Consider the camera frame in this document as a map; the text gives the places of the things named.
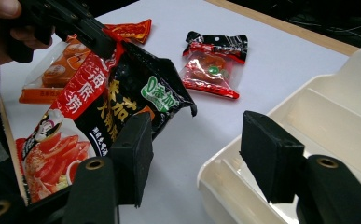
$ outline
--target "snack bag logo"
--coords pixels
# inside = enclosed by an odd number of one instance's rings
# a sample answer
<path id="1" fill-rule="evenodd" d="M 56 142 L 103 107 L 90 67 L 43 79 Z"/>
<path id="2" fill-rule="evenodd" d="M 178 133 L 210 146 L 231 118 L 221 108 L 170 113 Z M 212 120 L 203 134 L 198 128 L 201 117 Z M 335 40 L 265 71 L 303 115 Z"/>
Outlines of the snack bag logo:
<path id="1" fill-rule="evenodd" d="M 159 112 L 168 112 L 172 106 L 179 105 L 171 91 L 159 84 L 156 77 L 150 77 L 147 84 L 141 89 L 142 96 L 151 102 Z"/>

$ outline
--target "food image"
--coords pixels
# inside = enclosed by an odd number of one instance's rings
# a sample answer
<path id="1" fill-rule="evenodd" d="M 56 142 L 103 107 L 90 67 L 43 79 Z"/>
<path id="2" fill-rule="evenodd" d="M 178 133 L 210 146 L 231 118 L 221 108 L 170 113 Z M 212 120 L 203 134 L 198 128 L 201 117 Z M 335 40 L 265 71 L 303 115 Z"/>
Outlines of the food image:
<path id="1" fill-rule="evenodd" d="M 63 88 L 90 53 L 77 39 L 69 38 L 68 42 L 63 54 L 44 72 L 41 78 L 44 87 Z"/>
<path id="2" fill-rule="evenodd" d="M 220 83 L 229 79 L 226 61 L 219 56 L 202 54 L 189 60 L 186 65 L 192 77 L 210 83 Z"/>
<path id="3" fill-rule="evenodd" d="M 87 159 L 89 148 L 89 141 L 79 141 L 78 135 L 62 136 L 61 132 L 35 145 L 24 163 L 32 202 L 67 187 L 67 180 L 73 181 L 76 173 L 74 170 L 68 172 L 70 164 Z"/>

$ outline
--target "table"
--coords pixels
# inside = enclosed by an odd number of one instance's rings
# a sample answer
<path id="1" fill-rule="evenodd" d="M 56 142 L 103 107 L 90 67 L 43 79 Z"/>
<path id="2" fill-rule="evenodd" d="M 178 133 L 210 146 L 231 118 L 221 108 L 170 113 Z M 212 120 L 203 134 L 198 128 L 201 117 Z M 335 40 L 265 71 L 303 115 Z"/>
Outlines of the table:
<path id="1" fill-rule="evenodd" d="M 224 1 L 209 1 L 228 6 Z M 114 24 L 152 19 L 151 35 L 143 48 L 171 59 L 178 71 L 186 63 L 181 55 L 189 31 L 245 34 L 249 39 L 246 64 L 236 87 L 241 97 L 229 100 L 190 92 L 198 115 L 192 118 L 189 108 L 182 109 L 154 140 L 155 155 L 142 205 L 137 209 L 122 205 L 121 223 L 213 223 L 197 190 L 197 174 L 209 158 L 241 133 L 244 110 L 268 113 L 310 78 L 338 71 L 352 52 L 328 49 L 252 18 L 202 0 L 140 0 L 98 18 Z M 9 140 L 28 136 L 49 107 L 18 102 L 26 77 L 48 52 L 36 51 L 28 64 L 2 66 L 1 94 Z"/>

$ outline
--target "white plastic container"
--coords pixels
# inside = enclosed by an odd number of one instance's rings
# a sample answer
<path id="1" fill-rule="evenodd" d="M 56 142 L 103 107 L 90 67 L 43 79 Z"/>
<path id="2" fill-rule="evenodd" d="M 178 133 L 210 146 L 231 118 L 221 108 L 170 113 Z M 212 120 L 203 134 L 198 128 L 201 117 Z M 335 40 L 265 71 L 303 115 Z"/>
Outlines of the white plastic container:
<path id="1" fill-rule="evenodd" d="M 268 114 L 305 145 L 305 157 L 343 161 L 361 182 L 361 49 L 336 74 L 313 78 Z M 241 136 L 200 169 L 198 189 L 216 223 L 298 223 L 295 201 L 268 204 L 239 154 Z"/>

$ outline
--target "food wrapper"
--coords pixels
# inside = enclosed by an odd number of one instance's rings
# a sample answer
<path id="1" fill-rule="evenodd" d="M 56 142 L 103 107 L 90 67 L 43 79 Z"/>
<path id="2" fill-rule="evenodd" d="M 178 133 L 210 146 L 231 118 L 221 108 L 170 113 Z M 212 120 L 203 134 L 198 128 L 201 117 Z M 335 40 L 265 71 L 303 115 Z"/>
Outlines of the food wrapper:
<path id="1" fill-rule="evenodd" d="M 236 64 L 245 64 L 247 36 L 201 35 L 189 32 L 183 56 L 188 62 L 180 71 L 186 88 L 238 99 Z"/>
<path id="2" fill-rule="evenodd" d="M 139 23 L 107 24 L 105 27 L 107 32 L 145 44 L 151 23 L 152 20 L 145 20 Z M 20 103 L 52 104 L 89 53 L 90 49 L 79 42 L 76 35 L 68 36 L 27 77 Z"/>
<path id="3" fill-rule="evenodd" d="M 16 140 L 27 203 L 71 185 L 77 166 L 105 156 L 131 116 L 149 112 L 154 139 L 181 108 L 197 113 L 170 60 L 106 32 L 117 42 L 113 57 L 91 52 L 32 134 Z"/>

